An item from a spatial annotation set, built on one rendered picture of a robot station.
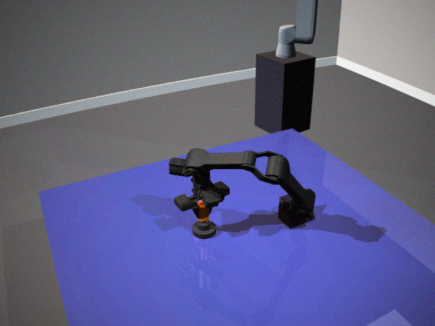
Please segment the orange knob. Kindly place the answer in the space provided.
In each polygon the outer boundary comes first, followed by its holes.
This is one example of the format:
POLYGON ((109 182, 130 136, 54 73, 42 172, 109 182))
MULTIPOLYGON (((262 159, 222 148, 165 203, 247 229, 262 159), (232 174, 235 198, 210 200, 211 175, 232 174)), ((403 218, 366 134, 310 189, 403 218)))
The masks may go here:
POLYGON ((205 205, 203 204, 203 201, 199 201, 197 203, 200 207, 198 208, 199 213, 199 221, 205 222, 209 220, 209 209, 205 208, 205 205))

